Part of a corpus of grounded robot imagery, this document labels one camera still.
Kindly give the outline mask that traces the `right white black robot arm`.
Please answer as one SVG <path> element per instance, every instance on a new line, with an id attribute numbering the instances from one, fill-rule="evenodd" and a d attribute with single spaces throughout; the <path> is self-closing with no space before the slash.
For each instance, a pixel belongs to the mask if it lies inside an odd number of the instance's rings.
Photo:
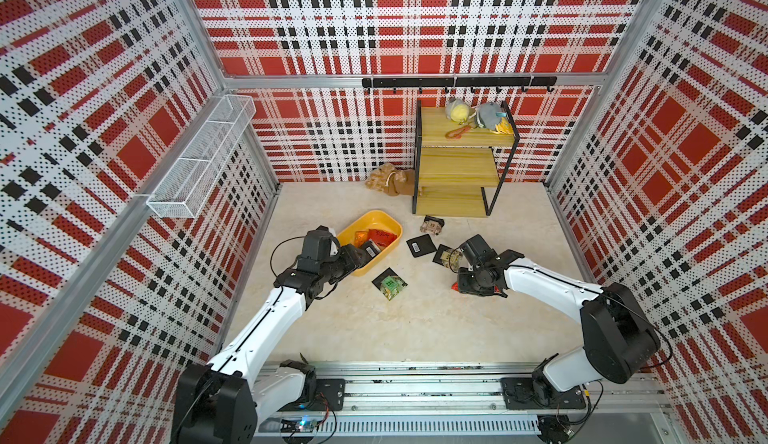
<path id="1" fill-rule="evenodd" d="M 624 285 L 601 287 L 541 267 L 523 254 L 497 253 L 479 235 L 451 251 L 445 265 L 457 275 L 453 289 L 476 297 L 527 295 L 572 319 L 582 344 L 542 361 L 505 392 L 513 406 L 582 408 L 574 395 L 588 383 L 626 383 L 662 348 L 660 332 Z"/>

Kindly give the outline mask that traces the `orange tea bag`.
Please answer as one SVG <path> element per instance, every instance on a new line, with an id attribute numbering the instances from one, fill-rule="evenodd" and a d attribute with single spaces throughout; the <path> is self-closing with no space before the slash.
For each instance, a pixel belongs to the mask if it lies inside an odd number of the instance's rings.
<path id="1" fill-rule="evenodd" d="M 353 245 L 357 248 L 362 248 L 368 240 L 369 240 L 368 230 L 356 231 L 354 233 Z"/>

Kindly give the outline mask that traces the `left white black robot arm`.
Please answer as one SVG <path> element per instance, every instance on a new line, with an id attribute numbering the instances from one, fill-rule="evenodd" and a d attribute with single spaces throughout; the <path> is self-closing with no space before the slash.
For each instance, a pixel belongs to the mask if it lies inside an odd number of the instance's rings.
<path id="1" fill-rule="evenodd" d="M 294 262 L 276 275 L 274 288 L 246 327 L 205 364 L 191 364 L 176 387 L 173 443 L 248 443 L 258 427 L 282 408 L 331 406 L 317 389 L 314 366 L 282 362 L 259 374 L 290 327 L 310 305 L 329 296 L 365 266 L 368 254 L 343 245 L 325 226 L 309 231 Z"/>

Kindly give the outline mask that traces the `black green label tea bag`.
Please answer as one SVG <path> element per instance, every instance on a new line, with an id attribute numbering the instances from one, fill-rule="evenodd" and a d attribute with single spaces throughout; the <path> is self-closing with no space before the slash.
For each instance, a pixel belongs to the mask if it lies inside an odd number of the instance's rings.
<path id="1" fill-rule="evenodd" d="M 378 275 L 372 284 L 388 301 L 392 301 L 408 287 L 408 284 L 391 268 L 387 268 Z"/>

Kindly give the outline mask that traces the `yellow plastic storage box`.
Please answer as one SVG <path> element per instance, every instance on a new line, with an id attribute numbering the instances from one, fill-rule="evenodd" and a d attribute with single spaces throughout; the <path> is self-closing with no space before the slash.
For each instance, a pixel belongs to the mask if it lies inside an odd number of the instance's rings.
<path id="1" fill-rule="evenodd" d="M 366 262 L 353 272 L 361 277 L 382 262 L 400 243 L 403 227 L 384 211 L 373 210 L 347 226 L 336 237 L 341 245 L 352 244 L 364 253 Z"/>

